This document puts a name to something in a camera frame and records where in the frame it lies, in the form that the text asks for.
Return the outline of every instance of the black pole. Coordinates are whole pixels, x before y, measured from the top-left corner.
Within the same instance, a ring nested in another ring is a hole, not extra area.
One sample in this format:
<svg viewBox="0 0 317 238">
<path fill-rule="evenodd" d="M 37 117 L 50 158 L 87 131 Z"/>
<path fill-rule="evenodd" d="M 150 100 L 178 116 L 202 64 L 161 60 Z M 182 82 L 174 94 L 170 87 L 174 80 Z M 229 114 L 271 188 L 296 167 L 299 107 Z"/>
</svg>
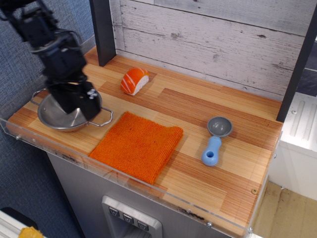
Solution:
<svg viewBox="0 0 317 238">
<path fill-rule="evenodd" d="M 306 37 L 304 39 L 301 51 L 299 53 L 297 62 L 295 64 L 295 68 L 291 77 L 291 80 L 289 81 L 281 108 L 278 112 L 277 121 L 284 122 L 285 118 L 287 116 L 287 112 L 291 106 L 291 103 L 293 101 L 294 95 L 296 93 L 296 89 L 298 86 L 298 83 L 301 79 L 301 76 L 303 74 L 305 65 L 307 63 L 308 57 L 312 51 L 315 39 L 317 35 L 317 6 L 315 7 L 315 11 L 312 16 L 311 23 L 308 27 Z"/>
<path fill-rule="evenodd" d="M 89 2 L 94 25 L 98 61 L 100 66 L 104 66 L 116 56 L 109 1 L 89 0 Z"/>
</svg>

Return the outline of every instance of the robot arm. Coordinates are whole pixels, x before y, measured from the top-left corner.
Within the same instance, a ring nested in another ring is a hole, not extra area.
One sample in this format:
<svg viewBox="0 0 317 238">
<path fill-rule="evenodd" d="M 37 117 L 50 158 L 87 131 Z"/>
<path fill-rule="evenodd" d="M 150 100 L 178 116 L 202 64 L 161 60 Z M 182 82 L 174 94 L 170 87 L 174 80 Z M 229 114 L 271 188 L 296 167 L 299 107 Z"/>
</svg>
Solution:
<svg viewBox="0 0 317 238">
<path fill-rule="evenodd" d="M 38 7 L 24 11 L 36 2 Z M 58 29 L 57 20 L 42 0 L 0 0 L 0 10 L 21 36 L 29 42 L 31 53 L 38 55 L 45 66 L 43 74 L 49 92 L 66 113 L 80 108 L 87 120 L 94 118 L 101 105 L 91 92 L 95 89 L 82 72 L 86 65 L 72 31 Z"/>
</svg>

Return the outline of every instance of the metal bowl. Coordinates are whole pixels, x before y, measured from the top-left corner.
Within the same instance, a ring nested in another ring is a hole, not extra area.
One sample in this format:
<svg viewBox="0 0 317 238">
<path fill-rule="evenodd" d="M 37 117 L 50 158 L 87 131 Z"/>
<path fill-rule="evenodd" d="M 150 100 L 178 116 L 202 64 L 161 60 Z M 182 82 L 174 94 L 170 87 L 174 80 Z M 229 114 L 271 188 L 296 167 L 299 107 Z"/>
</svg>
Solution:
<svg viewBox="0 0 317 238">
<path fill-rule="evenodd" d="M 33 101 L 33 98 L 41 91 L 43 91 L 43 89 L 40 91 L 37 91 L 33 94 L 33 97 L 31 99 L 32 103 L 35 103 Z M 98 92 L 97 92 L 97 94 L 98 94 L 98 99 L 100 100 L 100 104 L 101 104 L 102 98 Z M 38 107 L 38 117 L 44 125 L 46 125 L 50 128 L 62 130 L 65 132 L 79 130 L 88 124 L 93 124 L 96 126 L 103 126 L 103 125 L 108 124 L 112 121 L 113 112 L 107 108 L 104 108 L 104 107 L 101 107 L 101 109 L 104 109 L 108 112 L 111 112 L 111 115 L 110 115 L 110 120 L 104 122 L 103 124 L 96 124 L 94 122 L 87 121 L 84 114 L 81 112 L 80 108 L 77 108 L 74 111 L 72 111 L 71 113 L 67 114 L 61 108 L 61 106 L 58 104 L 58 102 L 55 100 L 55 98 L 51 94 L 47 95 L 41 101 L 40 104 L 38 104 L 38 103 L 35 103 L 35 104 L 37 104 L 39 106 Z"/>
</svg>

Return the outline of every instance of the white appliance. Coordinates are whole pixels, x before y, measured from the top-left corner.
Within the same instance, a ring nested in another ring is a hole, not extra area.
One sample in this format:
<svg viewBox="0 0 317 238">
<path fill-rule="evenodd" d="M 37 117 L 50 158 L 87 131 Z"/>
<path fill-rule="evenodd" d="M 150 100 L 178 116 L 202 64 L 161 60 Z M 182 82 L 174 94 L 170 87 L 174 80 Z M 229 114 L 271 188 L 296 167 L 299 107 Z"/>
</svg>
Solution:
<svg viewBox="0 0 317 238">
<path fill-rule="evenodd" d="M 317 98 L 296 93 L 268 169 L 269 181 L 317 200 Z"/>
<path fill-rule="evenodd" d="M 25 224 L 0 211 L 0 238 L 18 238 Z"/>
</svg>

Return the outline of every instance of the blue handle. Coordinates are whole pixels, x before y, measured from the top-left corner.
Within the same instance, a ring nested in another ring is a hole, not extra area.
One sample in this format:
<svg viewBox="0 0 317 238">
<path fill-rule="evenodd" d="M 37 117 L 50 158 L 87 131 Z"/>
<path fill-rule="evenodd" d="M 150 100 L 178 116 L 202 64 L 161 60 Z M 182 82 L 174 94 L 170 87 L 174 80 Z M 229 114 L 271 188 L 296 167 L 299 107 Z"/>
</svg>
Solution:
<svg viewBox="0 0 317 238">
<path fill-rule="evenodd" d="M 207 149 L 202 154 L 202 162 L 207 166 L 215 166 L 218 163 L 219 148 L 221 139 L 218 136 L 212 136 L 209 139 Z"/>
</svg>

